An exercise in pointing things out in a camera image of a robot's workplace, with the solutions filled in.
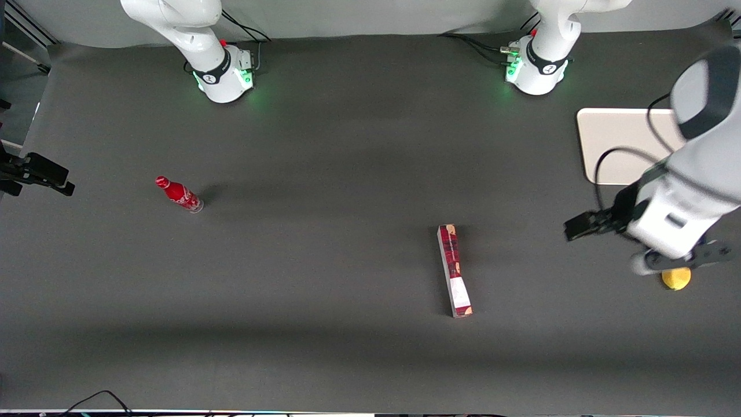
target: black cable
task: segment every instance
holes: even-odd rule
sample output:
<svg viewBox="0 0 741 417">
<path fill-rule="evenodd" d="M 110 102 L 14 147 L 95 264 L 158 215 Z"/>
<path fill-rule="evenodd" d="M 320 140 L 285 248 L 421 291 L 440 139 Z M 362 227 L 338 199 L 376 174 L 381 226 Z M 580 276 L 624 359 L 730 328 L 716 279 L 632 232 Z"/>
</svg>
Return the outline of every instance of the black cable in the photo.
<svg viewBox="0 0 741 417">
<path fill-rule="evenodd" d="M 655 157 L 651 156 L 650 154 L 647 154 L 638 148 L 630 148 L 628 146 L 616 146 L 614 148 L 610 148 L 607 151 L 602 152 L 602 155 L 600 155 L 599 159 L 597 160 L 597 164 L 594 166 L 594 197 L 597 199 L 597 206 L 599 207 L 600 211 L 605 210 L 605 202 L 602 201 L 602 191 L 599 189 L 599 169 L 602 167 L 602 163 L 605 161 L 605 158 L 608 157 L 613 152 L 625 152 L 628 154 L 633 154 L 638 157 L 641 157 L 642 159 L 646 161 L 649 161 L 652 164 L 659 162 Z"/>
<path fill-rule="evenodd" d="M 538 16 L 538 12 L 533 13 L 532 16 L 528 20 L 525 21 L 525 23 L 522 24 L 522 26 L 519 27 L 520 30 L 522 30 L 528 23 L 530 23 L 530 20 L 535 19 L 535 16 Z"/>
<path fill-rule="evenodd" d="M 9 3 L 7 3 L 7 5 L 10 6 L 11 9 L 15 10 L 16 13 L 18 13 L 21 16 L 23 16 L 23 18 L 26 19 L 26 21 L 28 23 L 31 23 L 31 26 L 33 26 L 41 35 L 44 35 L 44 38 L 48 39 L 49 40 L 49 43 L 51 43 L 52 45 L 58 45 L 59 44 L 58 42 L 55 42 L 54 39 L 52 39 L 51 37 L 49 37 L 49 35 L 46 32 L 44 32 L 43 30 L 41 30 L 41 28 L 39 26 L 37 26 L 36 23 L 34 23 L 33 20 L 31 20 L 31 18 L 29 16 L 27 16 L 25 13 L 21 12 L 13 3 L 10 3 L 9 2 Z"/>
<path fill-rule="evenodd" d="M 246 33 L 247 35 L 249 35 L 249 36 L 250 36 L 250 38 L 252 38 L 252 39 L 255 39 L 255 42 L 258 42 L 258 43 L 260 42 L 260 41 L 259 41 L 259 40 L 258 40 L 258 39 L 257 39 L 257 38 L 256 38 L 256 37 L 255 37 L 255 36 L 253 35 L 253 34 L 252 34 L 252 32 L 250 32 L 249 30 L 245 29 L 245 28 L 244 28 L 244 27 L 243 27 L 243 26 L 242 26 L 241 24 L 237 23 L 237 22 L 236 22 L 236 20 L 232 20 L 231 18 L 228 18 L 228 17 L 226 16 L 226 15 L 224 15 L 224 17 L 225 17 L 225 18 L 226 18 L 226 19 L 227 19 L 227 20 L 228 20 L 229 22 L 232 22 L 232 23 L 236 24 L 236 25 L 237 25 L 237 26 L 238 26 L 238 27 L 239 27 L 240 29 L 242 29 L 242 30 L 243 30 L 243 31 L 244 31 L 244 32 L 245 32 L 245 33 Z"/>
<path fill-rule="evenodd" d="M 720 22 L 720 19 L 722 19 L 722 18 L 723 18 L 723 16 L 725 16 L 725 12 L 727 12 L 727 11 L 728 11 L 728 8 L 726 7 L 726 8 L 725 8 L 725 9 L 723 9 L 723 10 L 722 10 L 722 11 L 721 11 L 720 13 L 718 13 L 718 14 L 716 15 L 716 16 L 718 16 L 718 17 L 716 17 L 716 18 L 715 18 L 715 21 L 716 21 L 716 22 Z"/>
<path fill-rule="evenodd" d="M 267 40 L 268 42 L 272 42 L 272 41 L 273 41 L 273 40 L 272 40 L 272 39 L 271 39 L 271 38 L 270 38 L 270 37 L 269 37 L 268 35 L 265 35 L 265 34 L 264 34 L 263 32 L 261 32 L 260 30 L 257 30 L 257 29 L 255 29 L 254 27 L 249 27 L 249 26 L 245 26 L 245 25 L 243 25 L 243 24 L 239 23 L 239 22 L 238 22 L 238 21 L 237 21 L 237 20 L 236 20 L 236 19 L 235 19 L 234 17 L 232 17 L 232 16 L 231 16 L 231 15 L 230 15 L 230 14 L 229 14 L 229 13 L 228 13 L 228 12 L 227 12 L 226 10 L 222 10 L 222 15 L 224 15 L 224 17 L 225 17 L 225 18 L 227 18 L 227 20 L 229 20 L 229 22 L 232 22 L 232 23 L 236 24 L 237 26 L 241 27 L 241 28 L 242 28 L 242 29 L 243 29 L 243 30 L 244 30 L 245 32 L 246 32 L 247 30 L 252 30 L 253 32 L 257 32 L 257 33 L 259 33 L 259 34 L 260 34 L 260 35 L 261 35 L 261 36 L 262 36 L 263 38 L 265 38 L 265 40 Z M 257 39 L 255 38 L 255 36 L 253 36 L 253 35 L 252 35 L 251 33 L 250 33 L 250 36 L 252 36 L 252 37 L 253 37 L 253 39 L 255 39 L 255 42 L 259 42 L 259 41 L 258 41 L 258 40 L 257 40 Z"/>
<path fill-rule="evenodd" d="M 658 99 L 655 99 L 653 102 L 651 102 L 650 105 L 646 108 L 646 123 L 648 123 L 648 129 L 651 130 L 651 133 L 654 134 L 654 137 L 656 137 L 656 141 L 661 144 L 664 149 L 669 151 L 669 153 L 674 152 L 674 149 L 669 146 L 669 144 L 664 140 L 663 137 L 659 134 L 659 131 L 656 130 L 656 126 L 654 126 L 654 121 L 651 119 L 651 110 L 654 109 L 654 106 L 659 104 L 662 100 L 665 100 L 669 97 L 671 93 L 666 93 L 663 96 L 659 97 Z"/>
<path fill-rule="evenodd" d="M 111 392 L 111 391 L 109 391 L 109 390 L 102 390 L 102 391 L 98 391 L 97 393 L 95 393 L 95 394 L 92 394 L 91 396 L 87 397 L 87 398 L 86 398 L 86 399 L 84 399 L 84 400 L 80 400 L 80 401 L 77 401 L 77 402 L 76 402 L 75 404 L 72 404 L 72 407 L 70 407 L 70 408 L 67 408 L 67 411 L 65 411 L 65 412 L 63 412 L 62 414 L 60 414 L 60 416 L 66 416 L 66 415 L 67 415 L 67 414 L 69 414 L 69 413 L 70 413 L 70 412 L 71 412 L 72 410 L 76 409 L 76 408 L 77 408 L 77 406 L 79 406 L 80 404 L 82 404 L 82 403 L 86 402 L 87 400 L 90 400 L 90 399 L 92 399 L 92 398 L 95 398 L 95 397 L 96 397 L 96 396 L 98 396 L 98 395 L 104 394 L 104 393 L 105 393 L 105 394 L 108 394 L 108 395 L 110 395 L 111 397 L 113 397 L 113 399 L 114 399 L 114 400 L 116 400 L 116 402 L 118 402 L 118 403 L 119 403 L 119 404 L 121 405 L 121 408 L 122 408 L 122 409 L 124 409 L 124 412 L 126 413 L 126 416 L 127 416 L 127 417 L 131 417 L 131 409 L 130 409 L 130 408 L 129 408 L 129 407 L 128 407 L 128 406 L 126 405 L 126 404 L 124 404 L 124 402 L 123 402 L 123 401 L 121 401 L 121 399 L 120 399 L 119 397 L 117 397 L 117 396 L 116 396 L 116 394 L 112 393 L 112 392 Z"/>
<path fill-rule="evenodd" d="M 541 19 L 538 19 L 538 22 L 536 22 L 536 23 L 535 23 L 535 24 L 533 25 L 533 27 L 531 27 L 531 28 L 530 28 L 530 30 L 528 30 L 528 33 L 530 33 L 530 32 L 532 32 L 533 30 L 535 30 L 535 28 L 536 28 L 536 27 L 538 27 L 538 24 L 540 24 L 540 21 L 541 21 Z"/>
<path fill-rule="evenodd" d="M 478 53 L 483 59 L 486 59 L 487 61 L 492 62 L 492 63 L 497 64 L 497 65 L 499 65 L 499 64 L 501 64 L 503 62 L 503 61 L 497 61 L 496 59 L 493 59 L 492 57 L 490 57 L 489 55 L 487 55 L 486 53 L 484 53 L 484 51 L 482 51 L 479 48 L 477 48 L 476 47 L 476 42 L 472 42 L 471 40 L 466 39 L 467 36 L 461 37 L 461 36 L 455 36 L 455 35 L 456 35 L 455 33 L 441 33 L 438 36 L 442 36 L 442 37 L 445 37 L 445 38 L 460 39 L 463 42 L 465 42 L 468 46 L 472 47 L 473 50 L 475 50 L 476 53 Z"/>
<path fill-rule="evenodd" d="M 493 52 L 499 52 L 499 48 L 497 47 L 489 46 L 481 41 L 477 41 L 474 38 L 471 38 L 470 36 L 462 35 L 460 33 L 445 32 L 445 33 L 440 33 L 438 36 L 442 36 L 444 38 L 460 39 L 466 43 L 474 44 L 482 49 L 490 50 Z"/>
</svg>

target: yellow ball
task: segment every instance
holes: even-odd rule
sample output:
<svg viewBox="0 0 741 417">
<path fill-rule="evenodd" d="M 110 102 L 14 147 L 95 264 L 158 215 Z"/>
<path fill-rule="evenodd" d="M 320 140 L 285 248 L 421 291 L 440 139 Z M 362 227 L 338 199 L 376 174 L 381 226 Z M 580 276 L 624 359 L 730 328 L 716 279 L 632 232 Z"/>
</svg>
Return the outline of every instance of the yellow ball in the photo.
<svg viewBox="0 0 741 417">
<path fill-rule="evenodd" d="M 669 269 L 661 273 L 661 280 L 674 291 L 686 287 L 690 283 L 690 278 L 692 278 L 692 271 L 689 268 Z"/>
</svg>

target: bottle cap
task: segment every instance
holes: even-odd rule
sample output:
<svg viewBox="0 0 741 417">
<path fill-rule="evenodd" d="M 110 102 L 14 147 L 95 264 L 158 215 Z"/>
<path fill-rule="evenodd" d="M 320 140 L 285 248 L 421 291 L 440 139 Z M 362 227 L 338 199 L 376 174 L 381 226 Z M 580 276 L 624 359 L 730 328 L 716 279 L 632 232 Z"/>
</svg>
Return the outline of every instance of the bottle cap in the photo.
<svg viewBox="0 0 741 417">
<path fill-rule="evenodd" d="M 163 177 L 162 175 L 160 175 L 159 177 L 157 177 L 157 179 L 154 180 L 154 183 L 157 184 L 157 186 L 160 187 L 160 188 L 167 188 L 167 187 L 170 186 L 170 180 L 168 180 L 167 178 Z"/>
</svg>

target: gray wall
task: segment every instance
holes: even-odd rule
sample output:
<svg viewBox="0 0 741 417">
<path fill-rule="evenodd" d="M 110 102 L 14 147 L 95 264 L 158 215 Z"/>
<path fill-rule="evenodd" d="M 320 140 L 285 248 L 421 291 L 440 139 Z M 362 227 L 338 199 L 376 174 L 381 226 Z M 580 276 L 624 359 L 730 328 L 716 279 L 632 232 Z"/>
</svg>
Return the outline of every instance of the gray wall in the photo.
<svg viewBox="0 0 741 417">
<path fill-rule="evenodd" d="M 119 0 L 16 0 L 54 36 L 96 47 L 166 43 L 133 22 Z M 500 32 L 530 16 L 527 0 L 223 0 L 242 23 L 275 38 L 426 34 L 465 28 Z M 724 0 L 634 0 L 624 10 L 583 14 L 585 32 L 690 27 L 720 11 Z M 244 33 L 224 19 L 214 28 L 228 40 Z"/>
</svg>

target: bottle label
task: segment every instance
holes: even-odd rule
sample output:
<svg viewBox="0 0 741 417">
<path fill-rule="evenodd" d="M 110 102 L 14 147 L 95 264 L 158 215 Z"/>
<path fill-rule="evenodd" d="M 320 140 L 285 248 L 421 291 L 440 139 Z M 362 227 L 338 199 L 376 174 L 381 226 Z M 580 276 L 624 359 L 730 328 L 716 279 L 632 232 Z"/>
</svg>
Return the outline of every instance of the bottle label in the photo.
<svg viewBox="0 0 741 417">
<path fill-rule="evenodd" d="M 181 206 L 184 209 L 188 210 L 194 210 L 196 207 L 198 207 L 198 204 L 200 203 L 200 200 L 198 197 L 190 192 L 189 189 L 183 187 L 183 191 L 185 192 L 182 197 L 180 197 L 178 200 L 172 200 L 173 203 Z"/>
</svg>

